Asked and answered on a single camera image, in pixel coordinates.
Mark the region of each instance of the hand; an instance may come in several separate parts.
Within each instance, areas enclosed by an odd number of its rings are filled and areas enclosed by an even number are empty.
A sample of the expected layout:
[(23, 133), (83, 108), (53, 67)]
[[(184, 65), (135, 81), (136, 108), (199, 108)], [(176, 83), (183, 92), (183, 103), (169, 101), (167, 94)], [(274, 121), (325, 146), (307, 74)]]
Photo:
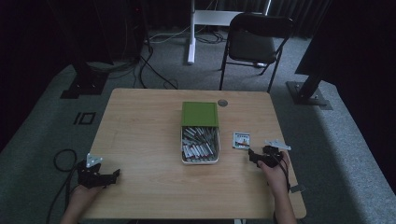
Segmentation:
[(82, 217), (85, 210), (90, 207), (102, 188), (95, 187), (87, 189), (82, 185), (78, 185), (72, 192), (69, 205), (64, 212), (61, 223), (78, 223), (78, 220)]
[[(283, 154), (283, 160), (280, 161), (285, 171), (288, 171), (290, 160), (288, 155), (281, 151)], [(271, 188), (271, 191), (277, 195), (279, 193), (288, 193), (287, 191), (287, 179), (285, 177), (285, 173), (283, 172), (282, 168), (277, 165), (274, 168), (267, 166), (263, 161), (258, 161), (257, 164), (262, 168), (262, 171), (267, 178), (268, 185)]]

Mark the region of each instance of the person's left hand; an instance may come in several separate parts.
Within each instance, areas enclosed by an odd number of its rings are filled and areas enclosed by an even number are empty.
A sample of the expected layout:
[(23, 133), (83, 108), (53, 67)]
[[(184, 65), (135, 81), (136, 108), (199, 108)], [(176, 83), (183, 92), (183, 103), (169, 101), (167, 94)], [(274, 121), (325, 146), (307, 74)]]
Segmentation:
[(87, 189), (82, 185), (78, 185), (72, 192), (69, 205), (64, 212), (64, 217), (61, 223), (77, 222), (82, 217), (85, 210), (90, 207), (102, 188), (103, 187), (95, 187)]

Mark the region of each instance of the box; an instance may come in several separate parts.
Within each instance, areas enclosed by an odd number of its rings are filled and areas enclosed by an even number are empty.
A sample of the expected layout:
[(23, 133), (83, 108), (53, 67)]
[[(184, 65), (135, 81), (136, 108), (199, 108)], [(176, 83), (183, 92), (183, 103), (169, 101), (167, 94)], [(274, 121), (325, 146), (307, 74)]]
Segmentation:
[(220, 143), (216, 103), (183, 102), (180, 149), (184, 164), (218, 162)]

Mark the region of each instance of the black metal base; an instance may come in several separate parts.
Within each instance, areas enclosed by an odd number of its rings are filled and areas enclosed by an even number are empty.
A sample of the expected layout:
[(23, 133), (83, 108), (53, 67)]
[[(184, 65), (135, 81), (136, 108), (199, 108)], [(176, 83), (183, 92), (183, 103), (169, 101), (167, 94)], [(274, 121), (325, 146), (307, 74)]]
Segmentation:
[(297, 105), (318, 105), (322, 110), (332, 110), (332, 105), (328, 100), (323, 99), (323, 96), (319, 89), (316, 89), (314, 94), (308, 99), (302, 98), (299, 94), (301, 87), (304, 85), (303, 82), (288, 81), (286, 85), (289, 88), (289, 92), (293, 101)]
[(69, 87), (62, 93), (61, 99), (77, 99), (80, 95), (100, 95), (106, 84), (108, 73), (93, 72), (91, 80), (83, 80), (78, 74)]

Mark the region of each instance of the wooden tabletop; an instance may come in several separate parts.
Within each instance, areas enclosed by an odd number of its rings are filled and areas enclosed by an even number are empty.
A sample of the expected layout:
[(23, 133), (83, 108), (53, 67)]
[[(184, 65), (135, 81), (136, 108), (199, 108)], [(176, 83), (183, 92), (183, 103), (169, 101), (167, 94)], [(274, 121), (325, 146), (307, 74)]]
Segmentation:
[[(218, 105), (219, 162), (183, 164), (182, 102), (218, 100), (228, 103)], [(104, 158), (101, 174), (120, 169), (120, 176), (85, 218), (271, 218), (274, 199), (265, 177), (246, 150), (232, 148), (233, 132), (250, 133), (256, 152), (264, 140), (284, 141), (268, 93), (115, 89), (91, 154)], [(297, 184), (292, 166), (290, 184)], [(295, 215), (304, 217), (301, 193), (290, 199)]]

